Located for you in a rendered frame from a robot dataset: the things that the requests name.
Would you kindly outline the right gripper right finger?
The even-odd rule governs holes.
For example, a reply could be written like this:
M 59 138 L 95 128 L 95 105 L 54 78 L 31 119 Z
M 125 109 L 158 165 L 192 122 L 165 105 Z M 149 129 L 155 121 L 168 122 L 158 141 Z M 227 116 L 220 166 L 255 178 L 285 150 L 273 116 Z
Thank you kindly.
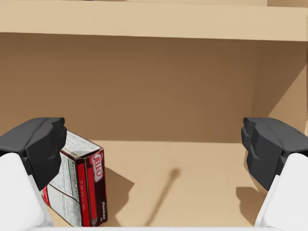
M 245 117 L 250 175 L 268 192 L 255 227 L 308 228 L 308 136 L 269 117 Z

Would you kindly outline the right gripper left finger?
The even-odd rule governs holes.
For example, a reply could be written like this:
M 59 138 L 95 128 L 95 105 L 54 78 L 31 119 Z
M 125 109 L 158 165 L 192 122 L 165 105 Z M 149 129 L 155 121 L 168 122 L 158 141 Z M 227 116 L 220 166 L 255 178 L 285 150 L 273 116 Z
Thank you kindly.
M 26 121 L 0 136 L 0 231 L 51 226 L 42 189 L 59 173 L 63 117 Z

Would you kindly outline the dark red and white carton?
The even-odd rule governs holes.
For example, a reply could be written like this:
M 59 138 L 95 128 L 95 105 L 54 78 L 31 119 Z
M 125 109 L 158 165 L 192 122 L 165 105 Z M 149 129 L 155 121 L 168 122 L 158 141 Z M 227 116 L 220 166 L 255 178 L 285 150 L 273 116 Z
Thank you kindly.
M 73 227 L 108 220 L 104 150 L 68 131 L 58 175 L 41 191 L 44 202 Z

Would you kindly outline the pale wooden shelf unit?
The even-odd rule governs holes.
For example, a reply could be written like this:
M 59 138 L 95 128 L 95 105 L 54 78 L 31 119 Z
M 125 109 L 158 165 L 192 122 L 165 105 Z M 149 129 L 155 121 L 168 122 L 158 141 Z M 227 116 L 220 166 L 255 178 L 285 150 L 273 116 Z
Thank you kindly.
M 244 117 L 308 129 L 308 0 L 0 0 L 0 135 L 105 153 L 108 227 L 252 227 Z

